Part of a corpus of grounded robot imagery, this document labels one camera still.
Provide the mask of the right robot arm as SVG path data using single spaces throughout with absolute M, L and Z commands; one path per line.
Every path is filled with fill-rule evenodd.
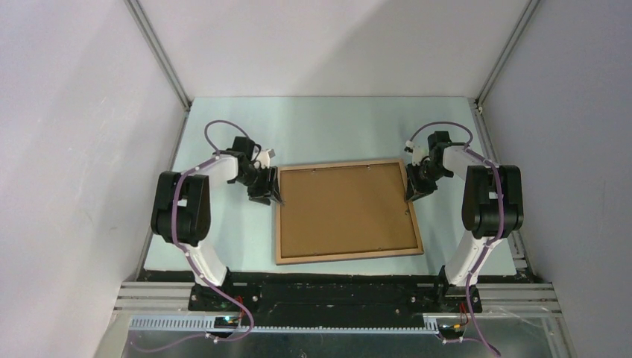
M 481 267 L 490 252 L 524 221 L 521 171 L 503 166 L 475 152 L 465 142 L 454 142 L 446 131 L 436 131 L 423 151 L 411 140 L 405 152 L 405 199 L 413 202 L 434 193 L 441 178 L 464 181 L 461 221 L 464 235 L 456 252 L 437 276 L 433 300 L 436 307 L 451 312 L 472 294 Z

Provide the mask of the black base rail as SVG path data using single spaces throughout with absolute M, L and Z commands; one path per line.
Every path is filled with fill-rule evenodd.
M 230 272 L 222 294 L 195 283 L 187 271 L 144 270 L 140 282 L 190 283 L 187 307 L 194 312 L 226 312 L 234 327 L 416 328 L 428 313 L 481 313 L 476 287 L 464 297 L 436 296 L 437 276 L 264 274 Z

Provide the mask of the aluminium base frame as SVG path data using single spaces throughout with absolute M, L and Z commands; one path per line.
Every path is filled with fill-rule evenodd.
M 126 282 L 97 357 L 575 357 L 549 283 L 284 277 Z

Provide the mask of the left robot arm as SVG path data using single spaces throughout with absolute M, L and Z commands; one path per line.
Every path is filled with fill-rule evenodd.
M 224 283 L 229 269 L 215 249 L 205 244 L 212 226 L 211 188 L 240 183 L 250 201 L 282 202 L 279 168 L 272 148 L 237 136 L 230 148 L 218 151 L 184 172 L 159 175 L 151 214 L 151 230 L 185 255 L 198 284 L 210 286 L 206 299 L 217 310 L 228 310 L 236 291 Z

